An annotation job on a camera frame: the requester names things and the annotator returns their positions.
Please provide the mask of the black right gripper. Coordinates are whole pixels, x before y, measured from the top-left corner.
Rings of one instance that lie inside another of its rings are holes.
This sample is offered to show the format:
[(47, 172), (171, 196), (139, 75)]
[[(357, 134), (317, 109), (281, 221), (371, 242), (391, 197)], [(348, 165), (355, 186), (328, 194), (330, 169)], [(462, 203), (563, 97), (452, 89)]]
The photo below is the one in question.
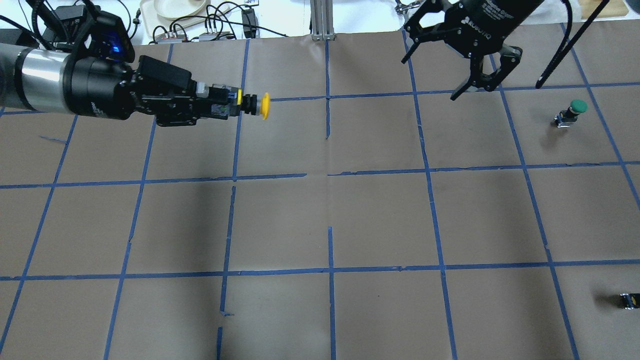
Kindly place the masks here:
[[(484, 89), (492, 92), (519, 66), (523, 50), (505, 39), (524, 22), (523, 0), (425, 0), (403, 26), (412, 43), (401, 62), (406, 64), (422, 43), (443, 41), (470, 59), (470, 75), (450, 96)], [(500, 66), (483, 73), (485, 56), (500, 55)]]

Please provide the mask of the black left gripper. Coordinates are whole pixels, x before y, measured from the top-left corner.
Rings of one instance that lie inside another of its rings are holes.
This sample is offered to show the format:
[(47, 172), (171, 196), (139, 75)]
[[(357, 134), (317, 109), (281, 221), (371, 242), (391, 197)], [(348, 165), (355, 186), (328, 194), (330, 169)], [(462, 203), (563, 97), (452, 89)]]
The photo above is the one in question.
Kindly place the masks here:
[(242, 109), (243, 90), (198, 83), (183, 68), (142, 55), (136, 69), (126, 63), (86, 57), (62, 75), (67, 107), (78, 116), (127, 120), (135, 113), (158, 126), (194, 126), (201, 118), (227, 120)]

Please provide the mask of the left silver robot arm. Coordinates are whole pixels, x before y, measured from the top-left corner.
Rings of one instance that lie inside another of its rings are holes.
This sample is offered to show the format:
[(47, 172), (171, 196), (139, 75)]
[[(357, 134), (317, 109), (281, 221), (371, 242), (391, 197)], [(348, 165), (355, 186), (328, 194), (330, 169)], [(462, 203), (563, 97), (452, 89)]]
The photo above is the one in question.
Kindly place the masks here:
[(141, 55), (130, 64), (12, 44), (1, 46), (1, 105), (37, 112), (127, 120), (137, 112), (158, 126), (194, 126), (259, 113), (258, 96), (207, 85), (173, 64)]

